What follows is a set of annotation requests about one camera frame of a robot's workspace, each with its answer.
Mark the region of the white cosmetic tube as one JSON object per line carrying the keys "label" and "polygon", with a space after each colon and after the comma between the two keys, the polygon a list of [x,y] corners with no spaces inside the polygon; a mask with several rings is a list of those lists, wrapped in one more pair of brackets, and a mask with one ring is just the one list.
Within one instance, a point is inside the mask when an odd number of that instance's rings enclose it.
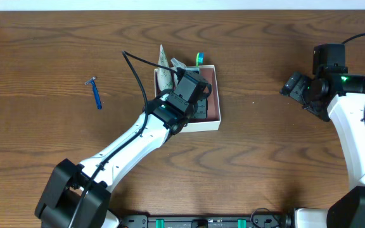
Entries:
{"label": "white cosmetic tube", "polygon": [[[169,68],[168,59],[162,45],[160,46],[158,65]],[[172,73],[168,69],[158,68],[157,82],[160,91],[163,91],[165,89],[172,89],[174,87]]]}

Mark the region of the clear spray bottle dark liquid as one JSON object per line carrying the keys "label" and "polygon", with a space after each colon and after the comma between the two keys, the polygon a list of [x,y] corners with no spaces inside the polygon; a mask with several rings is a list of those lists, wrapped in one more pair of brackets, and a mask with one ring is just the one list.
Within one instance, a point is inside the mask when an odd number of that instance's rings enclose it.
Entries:
{"label": "clear spray bottle dark liquid", "polygon": [[[178,68],[182,68],[183,70],[185,70],[186,67],[187,67],[184,63],[180,62],[176,58],[172,58],[170,60],[170,62],[172,63],[172,69],[174,71],[177,71]],[[177,85],[179,83],[179,79],[177,78],[177,74],[176,73],[173,74],[173,80],[174,80],[174,87],[177,87]]]}

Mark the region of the green white toothbrush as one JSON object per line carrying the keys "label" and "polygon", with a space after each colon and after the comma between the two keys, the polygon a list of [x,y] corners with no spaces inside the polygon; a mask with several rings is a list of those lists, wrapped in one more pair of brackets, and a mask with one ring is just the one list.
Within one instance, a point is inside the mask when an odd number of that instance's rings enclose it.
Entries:
{"label": "green white toothbrush", "polygon": [[197,53],[196,55],[196,66],[203,65],[205,54],[204,53]]}

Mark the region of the blue disposable razor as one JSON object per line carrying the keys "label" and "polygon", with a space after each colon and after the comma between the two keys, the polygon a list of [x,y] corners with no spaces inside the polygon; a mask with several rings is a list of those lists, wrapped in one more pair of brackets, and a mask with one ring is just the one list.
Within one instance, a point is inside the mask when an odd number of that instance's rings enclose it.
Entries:
{"label": "blue disposable razor", "polygon": [[95,80],[96,80],[96,77],[92,77],[89,80],[87,80],[84,84],[86,86],[91,84],[92,91],[93,91],[93,94],[94,94],[94,100],[96,102],[96,107],[97,107],[97,109],[101,110],[102,109],[102,104],[101,104],[101,100],[100,100],[100,96],[99,96],[99,92],[98,92],[98,88],[96,86]]}

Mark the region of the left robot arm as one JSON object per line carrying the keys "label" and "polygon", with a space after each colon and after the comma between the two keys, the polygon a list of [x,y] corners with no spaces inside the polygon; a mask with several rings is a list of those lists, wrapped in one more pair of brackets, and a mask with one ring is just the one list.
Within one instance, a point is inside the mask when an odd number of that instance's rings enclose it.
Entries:
{"label": "left robot arm", "polygon": [[112,191],[146,155],[178,134],[190,121],[212,84],[198,72],[179,69],[175,89],[147,102],[134,125],[98,154],[53,169],[35,208],[43,227],[118,227],[109,211]]}

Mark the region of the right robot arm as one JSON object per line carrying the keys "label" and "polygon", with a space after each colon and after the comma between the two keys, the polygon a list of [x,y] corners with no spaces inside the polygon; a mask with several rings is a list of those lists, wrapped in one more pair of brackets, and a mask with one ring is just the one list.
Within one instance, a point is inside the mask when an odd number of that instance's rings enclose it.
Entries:
{"label": "right robot arm", "polygon": [[365,227],[365,76],[295,72],[280,92],[305,110],[332,122],[347,164],[349,192],[329,209],[298,208],[294,227]]}

